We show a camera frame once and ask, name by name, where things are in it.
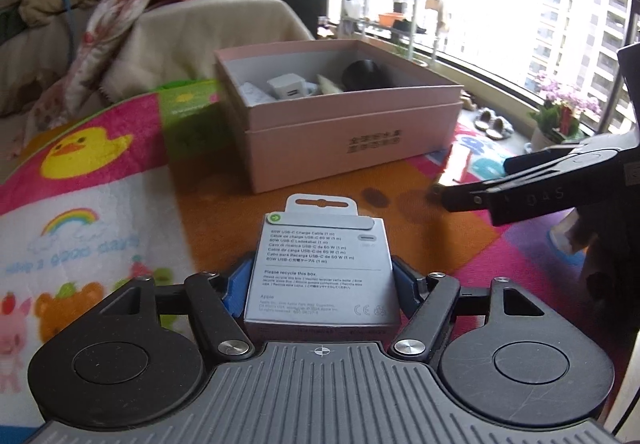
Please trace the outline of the white cable retail box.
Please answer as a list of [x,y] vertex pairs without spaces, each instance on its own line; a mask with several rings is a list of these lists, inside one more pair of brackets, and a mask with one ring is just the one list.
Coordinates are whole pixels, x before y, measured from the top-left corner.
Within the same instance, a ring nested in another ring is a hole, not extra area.
[[243,322],[254,342],[389,342],[400,308],[383,220],[348,197],[289,196],[262,223]]

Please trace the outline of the cream lotion tube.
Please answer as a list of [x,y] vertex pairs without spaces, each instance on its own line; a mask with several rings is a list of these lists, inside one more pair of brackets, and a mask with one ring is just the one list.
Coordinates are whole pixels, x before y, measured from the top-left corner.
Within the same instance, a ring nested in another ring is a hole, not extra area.
[[318,86],[319,86],[320,93],[323,94],[324,96],[326,96],[327,94],[343,93],[343,89],[340,86],[338,86],[335,82],[332,82],[332,80],[329,79],[328,77],[318,75],[317,78],[318,78]]

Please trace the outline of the pair of slippers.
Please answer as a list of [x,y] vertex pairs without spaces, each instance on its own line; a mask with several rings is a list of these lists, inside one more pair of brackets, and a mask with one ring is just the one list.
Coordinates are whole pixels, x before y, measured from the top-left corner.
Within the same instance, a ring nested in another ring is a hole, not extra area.
[[513,126],[502,116],[497,116],[490,108],[482,108],[474,119],[474,127],[484,132],[494,141],[509,139],[513,134]]

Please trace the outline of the potted pink flower plant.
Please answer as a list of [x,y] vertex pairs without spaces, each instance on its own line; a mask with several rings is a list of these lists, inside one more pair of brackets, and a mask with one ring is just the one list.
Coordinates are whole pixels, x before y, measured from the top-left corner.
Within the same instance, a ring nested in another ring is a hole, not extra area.
[[530,149],[533,152],[565,141],[575,141],[580,137],[582,114],[601,113],[598,99],[582,93],[574,86],[542,77],[538,79],[537,88],[542,104],[529,114],[536,123],[530,139]]

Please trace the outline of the colourful cartoon play mat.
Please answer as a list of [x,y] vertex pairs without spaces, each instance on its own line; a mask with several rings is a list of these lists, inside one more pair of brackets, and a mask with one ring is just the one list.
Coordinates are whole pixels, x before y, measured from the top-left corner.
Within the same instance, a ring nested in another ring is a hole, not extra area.
[[[484,213],[434,212],[424,194],[435,156],[304,185],[347,196],[383,219],[390,251],[465,285],[506,275],[597,337],[578,275],[582,256],[550,243],[553,217],[493,227]],[[1,308],[26,327],[1,364],[26,366],[47,339],[127,279],[165,284],[222,272],[257,245],[288,190],[254,194],[213,84],[136,97],[44,135],[1,186]]]

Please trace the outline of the black round object in box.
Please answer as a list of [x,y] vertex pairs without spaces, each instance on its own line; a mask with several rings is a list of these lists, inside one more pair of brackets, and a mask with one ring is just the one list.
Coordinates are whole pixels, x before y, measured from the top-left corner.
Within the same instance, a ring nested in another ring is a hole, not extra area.
[[370,59],[349,64],[342,73],[342,85],[345,91],[390,89],[394,86],[390,76]]

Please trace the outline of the pink cardboard box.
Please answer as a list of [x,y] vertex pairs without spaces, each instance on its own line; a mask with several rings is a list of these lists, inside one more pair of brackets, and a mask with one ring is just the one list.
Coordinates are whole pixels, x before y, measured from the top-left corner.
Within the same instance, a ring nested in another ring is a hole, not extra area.
[[[359,40],[305,40],[217,51],[222,109],[256,193],[446,149],[462,87]],[[345,91],[249,108],[239,86],[272,92],[269,79],[326,76],[337,85],[352,62],[373,60],[393,88]]]

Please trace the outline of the metal balcony shelf rack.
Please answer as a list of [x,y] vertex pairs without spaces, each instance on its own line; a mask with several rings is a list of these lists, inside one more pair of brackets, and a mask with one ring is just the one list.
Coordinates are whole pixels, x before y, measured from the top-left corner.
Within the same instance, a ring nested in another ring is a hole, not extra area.
[[445,32],[444,0],[341,0],[338,36],[388,41],[407,60],[435,63]]

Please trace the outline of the white plastic holder in box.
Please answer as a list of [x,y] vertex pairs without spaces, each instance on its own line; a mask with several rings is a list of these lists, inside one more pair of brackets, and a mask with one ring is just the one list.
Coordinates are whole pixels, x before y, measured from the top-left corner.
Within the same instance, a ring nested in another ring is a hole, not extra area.
[[296,96],[293,96],[293,94],[288,94],[284,98],[280,97],[277,93],[266,92],[251,84],[250,82],[245,82],[245,84],[239,86],[239,95],[244,101],[245,105],[249,108],[258,104],[318,96],[319,93],[319,86],[317,84],[314,84],[313,82],[306,82],[305,91],[302,94],[296,94]]

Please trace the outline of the white charger adapter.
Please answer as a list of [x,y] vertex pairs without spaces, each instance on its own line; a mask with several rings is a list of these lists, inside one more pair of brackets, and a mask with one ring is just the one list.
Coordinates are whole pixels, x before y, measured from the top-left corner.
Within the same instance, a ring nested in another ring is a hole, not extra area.
[[307,95],[306,80],[293,73],[271,78],[267,84],[279,100],[303,98]]

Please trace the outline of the beige covered sofa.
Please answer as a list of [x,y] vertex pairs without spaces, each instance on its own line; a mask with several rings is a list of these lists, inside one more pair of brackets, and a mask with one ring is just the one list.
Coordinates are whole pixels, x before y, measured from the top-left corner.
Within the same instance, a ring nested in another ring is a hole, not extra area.
[[16,152],[136,94],[213,78],[220,49],[310,38],[283,0],[96,0],[38,27],[20,3],[1,0],[1,131]]

